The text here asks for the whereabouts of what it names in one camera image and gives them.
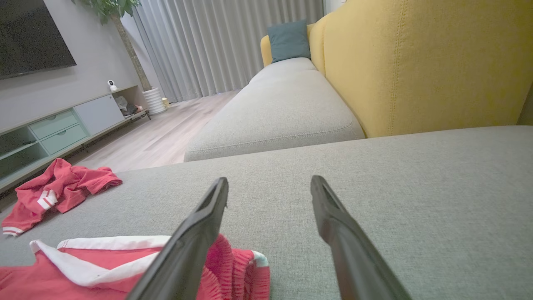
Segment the tv cabinet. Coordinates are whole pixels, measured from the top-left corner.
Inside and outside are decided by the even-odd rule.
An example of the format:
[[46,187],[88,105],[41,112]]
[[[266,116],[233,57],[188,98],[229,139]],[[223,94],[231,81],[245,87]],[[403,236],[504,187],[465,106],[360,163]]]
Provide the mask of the tv cabinet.
[[[124,96],[143,110],[122,116],[113,96]],[[142,92],[137,86],[119,89],[88,99],[52,114],[0,132],[0,193],[21,184],[97,137],[142,116],[151,119]]]

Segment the black television screen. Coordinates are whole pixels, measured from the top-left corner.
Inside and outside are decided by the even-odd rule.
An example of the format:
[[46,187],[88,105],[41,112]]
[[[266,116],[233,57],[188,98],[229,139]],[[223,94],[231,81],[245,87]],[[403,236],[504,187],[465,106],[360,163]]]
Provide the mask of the black television screen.
[[0,0],[0,79],[75,65],[43,0]]

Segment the curtain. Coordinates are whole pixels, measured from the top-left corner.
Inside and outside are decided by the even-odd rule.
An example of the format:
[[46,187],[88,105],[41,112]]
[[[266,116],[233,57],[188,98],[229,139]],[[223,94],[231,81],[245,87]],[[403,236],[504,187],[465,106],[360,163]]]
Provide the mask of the curtain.
[[324,15],[322,0],[142,0],[134,17],[170,102],[243,88],[274,24]]

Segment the plant foliage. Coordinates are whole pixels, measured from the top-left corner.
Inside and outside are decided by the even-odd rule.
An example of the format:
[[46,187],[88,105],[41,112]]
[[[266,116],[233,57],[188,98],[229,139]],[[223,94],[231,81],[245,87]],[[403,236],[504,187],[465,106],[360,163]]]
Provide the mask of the plant foliage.
[[84,5],[93,9],[94,13],[100,18],[100,23],[104,25],[109,20],[109,16],[124,16],[128,13],[133,16],[133,8],[141,5],[140,0],[78,0]]

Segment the white ribbed plant pot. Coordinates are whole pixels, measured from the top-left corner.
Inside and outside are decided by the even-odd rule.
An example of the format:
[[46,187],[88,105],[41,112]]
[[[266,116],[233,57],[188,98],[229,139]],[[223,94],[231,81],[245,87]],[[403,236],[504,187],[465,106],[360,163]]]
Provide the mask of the white ribbed plant pot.
[[150,110],[151,115],[157,115],[166,111],[165,105],[163,105],[163,100],[161,99],[161,94],[159,93],[159,88],[151,89],[146,92],[142,92],[146,102],[148,102],[148,109]]

